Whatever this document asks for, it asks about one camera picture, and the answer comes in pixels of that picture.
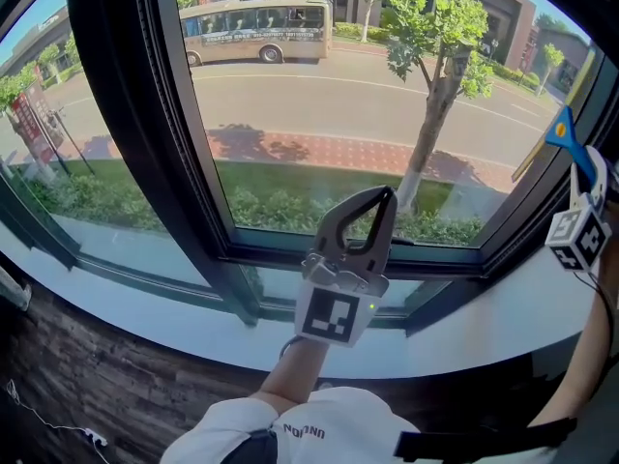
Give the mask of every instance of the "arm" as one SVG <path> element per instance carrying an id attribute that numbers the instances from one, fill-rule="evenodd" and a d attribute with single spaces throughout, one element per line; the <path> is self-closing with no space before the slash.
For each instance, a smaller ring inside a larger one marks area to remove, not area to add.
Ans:
<path id="1" fill-rule="evenodd" d="M 613 310 L 619 295 L 619 240 L 614 237 L 600 258 L 598 282 Z M 529 424 L 536 426 L 573 417 L 588 401 L 604 369 L 610 332 L 603 299 L 596 293 L 587 323 L 580 335 L 565 378 L 541 413 Z"/>
<path id="2" fill-rule="evenodd" d="M 270 404 L 278 414 L 304 404 L 313 390 L 329 344 L 303 338 L 290 345 L 252 398 Z"/>

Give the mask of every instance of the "bus wheel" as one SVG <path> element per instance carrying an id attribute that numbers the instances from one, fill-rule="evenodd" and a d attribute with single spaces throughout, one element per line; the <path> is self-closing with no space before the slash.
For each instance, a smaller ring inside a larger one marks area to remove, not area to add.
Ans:
<path id="1" fill-rule="evenodd" d="M 260 50 L 260 60 L 265 64 L 279 64 L 282 61 L 281 50 L 272 44 Z"/>
<path id="2" fill-rule="evenodd" d="M 196 53 L 192 52 L 189 52 L 187 54 L 187 63 L 190 65 L 190 67 L 197 67 L 202 65 L 202 63 L 200 62 L 200 57 L 198 57 Z"/>

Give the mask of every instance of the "sky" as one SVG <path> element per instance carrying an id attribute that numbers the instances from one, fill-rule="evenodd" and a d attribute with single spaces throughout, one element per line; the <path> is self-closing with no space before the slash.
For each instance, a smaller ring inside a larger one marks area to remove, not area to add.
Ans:
<path id="1" fill-rule="evenodd" d="M 570 31 L 583 37 L 586 42 L 589 42 L 587 34 L 550 2 L 546 0 L 531 0 L 531 2 L 533 2 L 536 7 L 535 17 L 539 14 L 550 14 L 554 18 L 559 18 L 568 25 Z M 4 63 L 11 56 L 13 47 L 33 26 L 43 24 L 65 5 L 67 5 L 67 0 L 35 1 L 0 43 L 0 64 Z"/>

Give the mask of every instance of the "shirt sleeve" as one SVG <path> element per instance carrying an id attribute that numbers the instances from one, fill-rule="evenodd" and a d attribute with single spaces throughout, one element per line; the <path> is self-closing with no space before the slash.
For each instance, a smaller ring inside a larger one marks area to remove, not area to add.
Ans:
<path id="1" fill-rule="evenodd" d="M 269 428 L 278 413 L 256 398 L 237 398 L 209 407 L 195 428 L 163 454 L 162 464 L 222 462 L 252 431 Z"/>

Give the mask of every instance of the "red brick pavement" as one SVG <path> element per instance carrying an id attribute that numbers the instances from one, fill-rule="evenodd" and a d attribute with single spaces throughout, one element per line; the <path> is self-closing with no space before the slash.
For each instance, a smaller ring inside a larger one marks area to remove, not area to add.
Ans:
<path id="1" fill-rule="evenodd" d="M 381 141 L 321 135 L 264 132 L 245 126 L 230 126 L 208 132 L 209 145 L 217 160 L 299 163 L 349 170 L 402 175 L 413 147 Z M 95 136 L 77 145 L 88 160 L 121 158 L 111 136 Z M 65 160 L 77 160 L 78 152 L 66 140 L 60 148 Z M 29 161 L 16 153 L 10 163 Z M 424 170 L 426 179 L 458 183 L 461 186 L 489 187 L 510 192 L 513 169 L 491 161 L 435 151 Z"/>

